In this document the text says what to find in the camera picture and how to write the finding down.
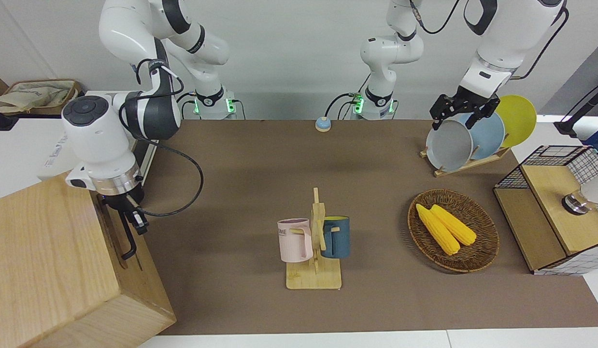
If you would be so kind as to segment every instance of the corn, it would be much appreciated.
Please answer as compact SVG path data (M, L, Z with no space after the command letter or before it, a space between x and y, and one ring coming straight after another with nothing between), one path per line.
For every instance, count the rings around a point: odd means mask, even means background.
M445 251L445 254L456 254L460 250L460 244L447 230L447 227L445 227L445 225L443 225L442 222L423 205L417 204L415 207L417 208L421 222L427 227L427 230L432 237L434 237L436 243L439 243L441 249Z
M440 207L440 205L432 205L430 211L440 220L451 234L462 244L471 245L475 243L477 235L472 229L469 229L462 221L458 220L450 212Z

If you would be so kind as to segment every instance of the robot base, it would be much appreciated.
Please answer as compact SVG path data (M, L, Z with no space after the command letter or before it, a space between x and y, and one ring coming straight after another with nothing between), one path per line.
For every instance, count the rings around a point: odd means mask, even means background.
M368 105L368 102L365 102L363 108L361 108L361 113L357 113L357 110L353 109L351 119L367 119L368 121L391 119L393 114L393 110L391 108L392 103L393 101L389 101L389 103L387 103L385 106L379 108L375 105Z
M198 112L186 112L185 119L236 119L233 99L235 99L235 93L231 91L226 91L224 96L213 106L206 106L195 99Z

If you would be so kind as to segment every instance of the mug handle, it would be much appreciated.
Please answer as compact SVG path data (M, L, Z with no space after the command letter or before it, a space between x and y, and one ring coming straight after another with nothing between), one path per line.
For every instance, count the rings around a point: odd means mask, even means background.
M312 249L312 232L309 227L299 227L298 229L290 229L294 234L303 235L304 248L301 252L301 257L308 257L308 250Z

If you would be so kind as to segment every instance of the mug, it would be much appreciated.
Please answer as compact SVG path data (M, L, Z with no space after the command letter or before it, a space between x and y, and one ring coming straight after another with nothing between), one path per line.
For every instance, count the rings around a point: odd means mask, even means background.
M331 259L350 256L350 219L348 216L326 216L323 234L327 249L321 255Z
M304 262L314 256L312 231L307 218L288 218L277 222L280 256L284 262Z

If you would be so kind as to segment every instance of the wooden peg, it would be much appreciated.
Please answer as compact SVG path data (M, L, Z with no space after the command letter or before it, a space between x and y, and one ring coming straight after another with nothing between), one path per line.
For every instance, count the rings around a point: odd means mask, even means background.
M314 273L317 275L318 271L320 270L319 264L318 264L318 258L319 255L321 255L321 253L319 253L318 250L314 251L314 256L312 257L312 260L314 260Z
M475 156L475 153L476 153L476 152L477 152L477 150L479 150L479 149L480 149L480 147L479 147L479 146L476 146L476 147L473 149L473 152L471 152L471 157Z

